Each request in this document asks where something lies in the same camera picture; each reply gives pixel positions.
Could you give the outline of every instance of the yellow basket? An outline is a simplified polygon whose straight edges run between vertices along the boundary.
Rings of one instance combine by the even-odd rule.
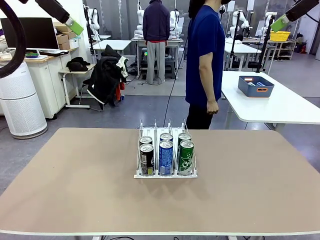
[[[289,31],[278,31],[278,32],[271,31],[270,41],[285,42],[288,40],[290,33],[291,32]]]

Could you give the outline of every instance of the jacket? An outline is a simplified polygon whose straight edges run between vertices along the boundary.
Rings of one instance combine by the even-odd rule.
[[[167,41],[170,37],[170,12],[161,0],[151,0],[144,11],[143,37],[146,41]]]
[[[87,92],[100,104],[115,106],[114,97],[120,81],[126,83],[128,59],[119,55],[109,45],[101,54],[89,80]]]

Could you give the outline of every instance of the monitor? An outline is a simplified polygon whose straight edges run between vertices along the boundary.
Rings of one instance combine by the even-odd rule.
[[[54,24],[50,17],[20,17],[28,50],[59,50]],[[2,29],[9,49],[15,49],[16,34],[8,18],[1,18]]]

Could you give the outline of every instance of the white can rack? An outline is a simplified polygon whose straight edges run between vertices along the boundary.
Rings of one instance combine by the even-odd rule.
[[[185,179],[185,178],[197,178],[197,162],[196,154],[193,153],[192,158],[192,169],[189,175],[178,174],[179,159],[177,158],[178,151],[178,137],[181,133],[189,133],[188,129],[185,128],[186,123],[183,122],[181,127],[172,127],[171,121],[169,120],[168,127],[157,127],[157,121],[155,121],[154,126],[144,127],[142,121],[140,121],[139,137],[137,139],[137,168],[135,179]],[[173,135],[173,163],[171,169],[171,175],[161,175],[159,174],[159,144],[160,135],[164,133],[169,133]],[[151,137],[152,145],[154,149],[154,173],[153,175],[142,175],[141,164],[140,164],[140,149],[139,149],[139,139],[141,137]]]

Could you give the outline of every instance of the person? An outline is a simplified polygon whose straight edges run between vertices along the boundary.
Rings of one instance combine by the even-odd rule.
[[[165,52],[170,36],[170,13],[161,0],[151,0],[149,4],[143,16],[143,37],[148,53],[146,81],[152,85],[155,79],[155,60],[158,69],[157,84],[165,82]]]
[[[230,0],[190,0],[186,97],[188,129],[209,129],[219,111],[224,67],[225,32],[218,12]]]

